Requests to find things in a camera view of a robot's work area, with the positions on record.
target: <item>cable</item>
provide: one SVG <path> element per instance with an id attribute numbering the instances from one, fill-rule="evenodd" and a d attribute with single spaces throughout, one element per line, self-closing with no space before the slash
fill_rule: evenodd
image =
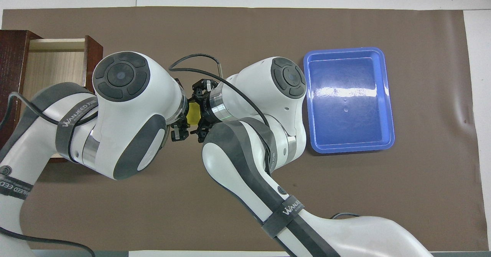
<path id="1" fill-rule="evenodd" d="M 233 91 L 237 92 L 237 94 L 239 94 L 242 98 L 244 98 L 244 100 L 246 102 L 248 102 L 249 105 L 251 105 L 251 107 L 254 110 L 256 110 L 256 112 L 259 114 L 259 116 L 261 117 L 261 119 L 263 119 L 264 124 L 266 126 L 270 127 L 270 124 L 268 123 L 268 120 L 266 120 L 266 117 L 264 116 L 264 113 L 261 112 L 261 110 L 244 93 L 242 93 L 233 84 L 229 83 L 228 81 L 226 81 L 222 77 L 219 77 L 216 74 L 213 74 L 213 73 L 210 73 L 210 72 L 207 72 L 207 71 L 204 71 L 204 70 L 200 70 L 200 69 L 195 69 L 195 68 L 174 68 L 174 66 L 176 66 L 177 64 L 179 64 L 181 61 L 184 61 L 184 60 L 186 60 L 188 58 L 192 58 L 193 56 L 206 56 L 208 58 L 212 58 L 214 61 L 217 62 L 217 64 L 220 64 L 216 58 L 214 58 L 214 57 L 212 57 L 212 56 L 210 56 L 208 54 L 190 54 L 189 56 L 185 56 L 184 58 L 181 58 L 180 60 L 176 61 L 175 63 L 172 63 L 169 66 L 169 71 L 171 71 L 171 72 L 177 72 L 177 71 L 195 72 L 195 73 L 200 73 L 200 74 L 203 74 L 203 75 L 207 75 L 209 77 L 214 77 L 215 79 L 217 79 L 217 80 L 223 82 L 224 84 L 228 85 L 231 89 L 233 89 Z"/>
<path id="2" fill-rule="evenodd" d="M 84 245 L 79 244 L 79 243 L 70 242 L 70 241 L 63 241 L 63 240 L 55 240 L 55 239 L 46 239 L 46 238 L 26 236 L 26 235 L 12 232 L 12 231 L 8 231 L 7 229 L 4 229 L 3 227 L 0 227 L 0 233 L 5 234 L 7 236 L 10 236 L 12 238 L 16 238 L 16 239 L 20 239 L 20 240 L 24 240 L 24 241 L 28 241 L 28 242 L 61 244 L 61 245 L 79 247 L 79 248 L 82 248 L 84 250 L 87 250 L 91 254 L 91 257 L 95 257 L 95 253 L 93 250 L 91 250 L 88 246 L 84 246 Z"/>
<path id="3" fill-rule="evenodd" d="M 223 72 L 221 70 L 221 64 L 220 64 L 220 62 L 218 61 L 218 59 L 216 59 L 216 57 L 211 56 L 209 54 L 202 54 L 202 53 L 199 53 L 199 54 L 188 54 L 187 56 L 185 56 L 183 58 L 180 58 L 178 61 L 176 61 L 175 63 L 173 63 L 173 65 L 170 65 L 170 68 L 178 65 L 179 63 L 185 61 L 188 58 L 194 58 L 195 56 L 204 56 L 206 58 L 211 58 L 212 60 L 214 60 L 216 62 L 216 65 L 218 66 L 218 74 L 219 74 L 219 77 L 222 77 L 223 78 Z"/>
<path id="4" fill-rule="evenodd" d="M 51 124 L 55 124 L 55 125 L 57 125 L 59 123 L 59 121 L 56 121 L 53 118 L 48 117 L 47 115 L 45 115 L 42 112 L 42 110 L 40 110 L 37 106 L 33 105 L 33 103 L 31 103 L 26 98 L 24 98 L 24 96 L 22 96 L 20 93 L 18 93 L 18 92 L 12 92 L 8 96 L 8 100 L 7 100 L 7 111 L 5 112 L 5 115 L 3 116 L 2 122 L 0 122 L 0 130 L 7 123 L 7 120 L 9 118 L 9 116 L 10 116 L 10 112 L 12 110 L 12 105 L 14 103 L 14 101 L 13 101 L 14 97 L 19 98 L 26 105 L 26 107 L 28 107 L 30 110 L 32 110 L 32 112 L 34 112 L 36 115 L 38 115 L 42 119 L 46 120 L 47 122 L 49 122 Z M 95 117 L 97 117 L 97 112 L 95 112 L 94 114 L 92 114 L 91 116 L 89 116 L 89 117 L 87 117 L 85 119 L 82 119 L 82 120 L 78 121 L 75 124 L 75 126 L 83 125 L 86 122 L 91 121 Z"/>
<path id="5" fill-rule="evenodd" d="M 337 213 L 335 215 L 333 215 L 333 217 L 330 217 L 329 219 L 330 220 L 333 220 L 339 216 L 352 216 L 352 217 L 359 217 L 360 215 L 357 215 L 357 214 L 353 214 L 353 213 Z"/>

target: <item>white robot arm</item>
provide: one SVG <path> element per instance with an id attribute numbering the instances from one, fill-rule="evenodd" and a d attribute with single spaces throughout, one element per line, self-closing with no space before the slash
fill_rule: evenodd
<path id="1" fill-rule="evenodd" d="M 268 58 L 227 80 L 253 99 L 270 127 L 246 101 L 219 84 L 210 93 L 210 108 L 223 122 L 207 134 L 203 162 L 209 175 L 239 199 L 270 238 L 291 256 L 431 256 L 391 220 L 328 220 L 310 214 L 266 173 L 298 158 L 305 148 L 305 79 L 293 61 Z"/>
<path id="2" fill-rule="evenodd" d="M 39 92 L 0 151 L 0 227 L 21 233 L 19 213 L 49 158 L 63 157 L 114 180 L 130 177 L 155 157 L 167 126 L 185 118 L 182 88 L 151 58 L 131 51 L 95 68 L 96 95 L 66 82 Z M 98 112 L 96 118 L 78 124 Z M 1 256 L 33 256 L 28 244 L 0 234 Z"/>
<path id="3" fill-rule="evenodd" d="M 270 177 L 305 149 L 305 79 L 298 66 L 267 58 L 227 80 L 264 114 L 223 83 L 212 89 L 209 80 L 202 82 L 200 124 L 206 131 L 197 133 L 204 139 L 205 167 L 291 256 L 431 256 L 390 220 L 316 217 Z M 56 152 L 120 180 L 152 161 L 168 126 L 179 131 L 173 140 L 186 138 L 189 106 L 183 90 L 151 58 L 130 51 L 112 54 L 97 65 L 93 84 L 96 96 L 64 83 L 32 100 L 51 122 L 26 110 L 0 151 L 0 227 L 21 232 L 23 200 Z M 25 241 L 0 236 L 0 255 L 32 256 Z"/>

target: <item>yellow block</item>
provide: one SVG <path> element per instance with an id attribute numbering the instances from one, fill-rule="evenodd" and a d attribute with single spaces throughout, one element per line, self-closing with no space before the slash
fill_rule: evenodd
<path id="1" fill-rule="evenodd" d="M 189 112 L 186 118 L 188 119 L 188 124 L 198 125 L 199 119 L 201 118 L 201 110 L 197 103 L 189 103 Z"/>

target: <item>brown mat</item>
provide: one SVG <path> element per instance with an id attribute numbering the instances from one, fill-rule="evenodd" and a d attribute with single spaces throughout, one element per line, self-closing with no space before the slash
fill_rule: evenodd
<path id="1" fill-rule="evenodd" d="M 488 249 L 461 11 L 5 10 L 3 28 L 44 38 L 91 35 L 105 55 L 140 51 L 164 67 L 186 54 L 209 53 L 227 76 L 269 56 L 301 65 L 313 49 L 379 47 L 386 55 L 395 145 L 336 156 L 313 154 L 307 145 L 300 159 L 273 177 L 315 215 L 350 211 L 389 218 L 428 250 Z M 205 59 L 188 65 L 215 70 Z M 201 79 L 172 75 L 188 96 Z M 24 204 L 22 228 L 97 250 L 281 250 L 207 175 L 200 156 L 195 136 L 169 142 L 147 170 L 123 181 L 81 165 L 50 164 Z"/>

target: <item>blue tray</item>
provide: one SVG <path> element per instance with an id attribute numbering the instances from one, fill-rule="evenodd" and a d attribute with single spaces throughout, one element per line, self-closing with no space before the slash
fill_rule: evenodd
<path id="1" fill-rule="evenodd" d="M 384 53 L 375 47 L 311 51 L 303 59 L 310 142 L 316 152 L 394 144 Z"/>

